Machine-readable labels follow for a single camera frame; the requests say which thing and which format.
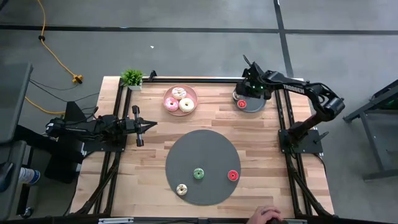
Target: pink plate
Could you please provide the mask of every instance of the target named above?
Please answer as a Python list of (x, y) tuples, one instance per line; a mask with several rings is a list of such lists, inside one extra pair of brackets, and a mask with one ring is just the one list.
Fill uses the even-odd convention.
[(169, 98), (169, 97), (173, 97), (173, 96), (172, 96), (172, 90), (173, 90), (174, 88), (176, 88), (176, 87), (181, 87), (181, 88), (183, 88), (185, 91), (187, 91), (187, 96), (186, 96), (186, 98), (191, 99), (191, 100), (193, 101), (193, 104), (194, 104), (195, 106), (193, 107), (193, 110), (191, 110), (190, 112), (187, 112), (187, 113), (186, 113), (186, 112), (183, 112), (182, 110), (180, 110), (180, 108), (179, 108), (178, 110), (176, 110), (176, 111), (168, 111), (166, 108), (165, 108), (165, 110), (166, 110), (167, 112), (169, 112), (170, 114), (175, 115), (175, 116), (185, 116), (185, 115), (187, 115), (187, 114), (190, 114), (192, 111), (195, 110), (195, 108), (196, 108), (197, 105), (198, 105), (198, 95), (197, 95), (197, 93), (195, 92), (195, 90), (194, 90), (193, 88), (191, 88), (190, 86), (187, 86), (187, 85), (175, 85), (175, 86), (170, 87), (170, 88), (164, 93), (163, 102), (162, 102), (163, 107), (164, 107), (164, 101), (165, 101), (167, 98)]

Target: yellow extension cord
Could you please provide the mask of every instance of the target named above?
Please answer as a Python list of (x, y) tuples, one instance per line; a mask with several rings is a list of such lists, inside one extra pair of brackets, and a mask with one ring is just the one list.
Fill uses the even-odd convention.
[[(44, 7), (42, 5), (42, 3), (40, 2), (40, 0), (37, 0), (37, 2), (40, 5), (40, 8), (42, 8), (42, 12), (43, 12), (43, 28), (42, 28), (42, 33), (41, 36), (44, 37), (44, 29), (45, 29), (45, 11), (44, 11)], [(79, 80), (83, 80), (83, 76), (81, 75), (76, 75), (74, 74), (71, 70), (69, 70), (69, 68), (67, 68), (66, 66), (64, 66), (64, 64), (58, 59), (58, 57), (54, 54), (54, 52), (52, 52), (52, 50), (50, 50), (50, 48), (44, 43), (43, 39), (40, 39), (42, 45), (54, 56), (54, 58), (57, 60), (57, 62), (66, 70), (68, 71), (68, 73), (73, 77), (72, 82), (78, 84)], [(48, 114), (65, 114), (64, 111), (61, 112), (53, 112), (53, 111), (48, 111), (43, 109), (42, 107), (40, 107), (39, 105), (33, 103), (30, 99), (28, 99), (28, 97), (25, 96), (25, 99), (32, 104), (33, 106), (35, 106), (36, 108), (38, 108), (39, 110), (43, 111), (44, 113), (48, 113)]]

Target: green donut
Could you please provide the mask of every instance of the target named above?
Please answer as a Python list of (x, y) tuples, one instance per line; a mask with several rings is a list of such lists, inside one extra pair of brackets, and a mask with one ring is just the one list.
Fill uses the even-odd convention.
[(201, 168), (196, 168), (194, 171), (193, 171), (193, 177), (195, 178), (195, 179), (202, 179), (203, 177), (205, 176), (205, 171), (203, 171), (203, 169), (201, 169)]

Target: small succulent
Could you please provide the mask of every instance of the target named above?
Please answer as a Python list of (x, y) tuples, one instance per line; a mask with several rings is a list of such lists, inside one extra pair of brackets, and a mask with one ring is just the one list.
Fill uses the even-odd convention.
[(122, 80), (124, 86), (138, 86), (142, 82), (142, 76), (144, 76), (141, 70), (131, 70), (127, 69), (126, 71), (122, 72)]

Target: wood plank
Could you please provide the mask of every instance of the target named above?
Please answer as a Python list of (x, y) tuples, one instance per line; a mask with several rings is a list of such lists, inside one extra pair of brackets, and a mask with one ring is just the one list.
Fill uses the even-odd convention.
[[(119, 77), (104, 77), (96, 115), (111, 114)], [(165, 91), (173, 83), (145, 83), (132, 94), (131, 105), (140, 107), (141, 116), (157, 121), (144, 135), (145, 146), (136, 146), (136, 136), (127, 138), (116, 184), (112, 216), (129, 217), (230, 217), (247, 218), (257, 206), (277, 206), (285, 218), (293, 217), (292, 199), (284, 155), (280, 153), (275, 98), (257, 113), (237, 110), (231, 98), (232, 84), (189, 84), (198, 93), (199, 104), (188, 116), (172, 116), (162, 107)], [(122, 97), (122, 106), (126, 98)], [(296, 121), (311, 114), (305, 96), (290, 94)], [(195, 206), (177, 197), (165, 176), (165, 160), (170, 148), (185, 133), (198, 129), (216, 131), (235, 146), (241, 160), (241, 179), (230, 198), (218, 205)], [(71, 212), (78, 210), (98, 185), (103, 153), (85, 159)], [(308, 187), (326, 210), (333, 213), (325, 171), (312, 155), (303, 155)], [(303, 205), (301, 190), (297, 187)]]

